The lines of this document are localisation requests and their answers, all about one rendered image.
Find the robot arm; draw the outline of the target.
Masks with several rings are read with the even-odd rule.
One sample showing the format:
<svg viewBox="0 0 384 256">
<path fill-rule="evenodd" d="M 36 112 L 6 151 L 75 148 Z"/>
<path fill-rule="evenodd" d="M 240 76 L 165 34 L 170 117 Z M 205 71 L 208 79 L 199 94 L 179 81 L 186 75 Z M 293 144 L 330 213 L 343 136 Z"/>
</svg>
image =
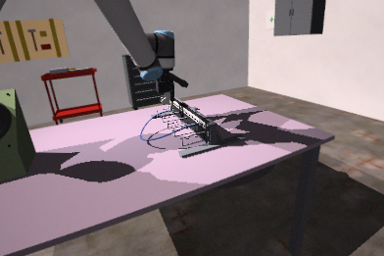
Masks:
<svg viewBox="0 0 384 256">
<path fill-rule="evenodd" d="M 93 1 L 132 58 L 144 80 L 158 79 L 163 74 L 163 69 L 175 67 L 173 32 L 166 30 L 156 30 L 155 33 L 144 32 L 129 0 Z M 0 139 L 8 132 L 11 123 L 12 115 L 1 103 Z"/>
</svg>

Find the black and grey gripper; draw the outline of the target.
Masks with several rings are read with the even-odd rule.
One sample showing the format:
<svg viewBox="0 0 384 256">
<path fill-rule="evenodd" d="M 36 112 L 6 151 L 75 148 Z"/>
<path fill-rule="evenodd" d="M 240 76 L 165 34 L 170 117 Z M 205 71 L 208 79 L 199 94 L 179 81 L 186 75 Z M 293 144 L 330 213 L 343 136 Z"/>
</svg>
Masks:
<svg viewBox="0 0 384 256">
<path fill-rule="evenodd" d="M 169 78 L 169 71 L 173 71 L 173 68 L 163 69 L 163 74 L 155 80 L 155 90 L 159 93 L 163 93 L 164 97 L 160 99 L 163 104 L 168 105 L 168 109 L 171 112 L 173 101 L 174 101 L 174 82 L 173 79 Z M 166 74 L 164 75 L 164 73 Z"/>
</svg>

